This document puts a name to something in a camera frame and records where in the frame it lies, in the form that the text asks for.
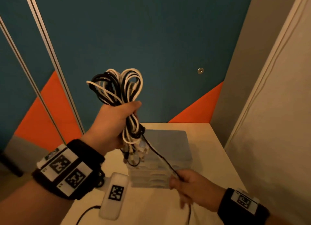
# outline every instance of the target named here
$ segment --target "hand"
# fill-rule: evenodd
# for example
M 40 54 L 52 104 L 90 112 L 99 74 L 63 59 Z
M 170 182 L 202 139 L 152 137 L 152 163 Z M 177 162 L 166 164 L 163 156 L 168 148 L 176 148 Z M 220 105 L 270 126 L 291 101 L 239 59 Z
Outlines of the hand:
M 180 197 L 180 207 L 184 208 L 185 203 L 197 203 L 212 212 L 217 212 L 225 189 L 212 183 L 207 178 L 191 169 L 177 170 L 184 182 L 171 176 L 169 188 L 176 189 Z
M 103 105 L 92 124 L 91 128 L 80 138 L 100 154 L 123 146 L 123 140 L 119 137 L 125 127 L 126 117 L 136 111 L 142 105 L 140 101 L 132 101 L 119 106 Z

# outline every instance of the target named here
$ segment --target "table surface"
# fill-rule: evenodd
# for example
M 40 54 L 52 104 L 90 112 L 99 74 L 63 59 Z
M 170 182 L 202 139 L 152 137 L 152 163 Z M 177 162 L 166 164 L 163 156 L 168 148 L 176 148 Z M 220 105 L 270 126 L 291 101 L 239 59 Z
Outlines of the table surface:
M 224 187 L 245 187 L 231 164 L 227 154 L 218 141 L 210 124 L 202 123 L 142 123 L 146 129 L 184 130 L 193 157 L 192 169 L 212 182 Z M 114 150 L 106 156 L 102 166 L 107 177 L 113 172 L 128 175 L 127 167 L 122 162 L 123 155 Z M 101 205 L 104 192 L 94 189 L 84 198 L 75 201 L 61 225 L 76 224 L 80 215 L 89 207 Z M 179 208 L 178 193 L 169 189 L 127 188 L 121 213 L 116 221 L 104 220 L 98 216 L 99 210 L 93 209 L 84 215 L 79 225 L 112 224 L 185 224 L 188 207 Z M 223 224 L 216 213 L 198 205 L 193 206 L 190 224 Z

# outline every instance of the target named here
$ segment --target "white remote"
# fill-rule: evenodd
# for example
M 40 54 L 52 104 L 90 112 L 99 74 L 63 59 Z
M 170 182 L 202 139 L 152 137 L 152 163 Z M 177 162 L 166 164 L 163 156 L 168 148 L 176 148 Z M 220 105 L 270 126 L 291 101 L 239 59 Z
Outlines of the white remote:
M 113 173 L 109 186 L 101 203 L 99 216 L 103 219 L 116 220 L 119 217 L 129 176 L 121 173 Z

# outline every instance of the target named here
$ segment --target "black wristband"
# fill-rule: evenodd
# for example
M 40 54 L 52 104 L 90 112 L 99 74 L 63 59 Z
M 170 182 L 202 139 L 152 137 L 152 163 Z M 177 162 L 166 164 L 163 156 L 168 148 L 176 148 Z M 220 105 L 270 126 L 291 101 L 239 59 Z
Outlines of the black wristband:
M 37 163 L 34 180 L 49 192 L 80 200 L 104 183 L 101 164 L 105 158 L 79 139 L 60 145 Z
M 224 225 L 264 225 L 270 216 L 266 207 L 232 188 L 226 190 L 217 214 Z

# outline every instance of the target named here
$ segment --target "plastic storage box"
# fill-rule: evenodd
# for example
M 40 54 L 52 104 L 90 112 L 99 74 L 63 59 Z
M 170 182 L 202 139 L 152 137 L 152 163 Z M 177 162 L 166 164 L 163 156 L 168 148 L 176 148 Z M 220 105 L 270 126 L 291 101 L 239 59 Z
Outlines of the plastic storage box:
M 145 137 L 175 169 L 190 168 L 192 155 L 185 131 L 146 130 Z M 132 187 L 168 188 L 172 174 L 168 166 L 150 149 L 137 167 L 127 164 Z

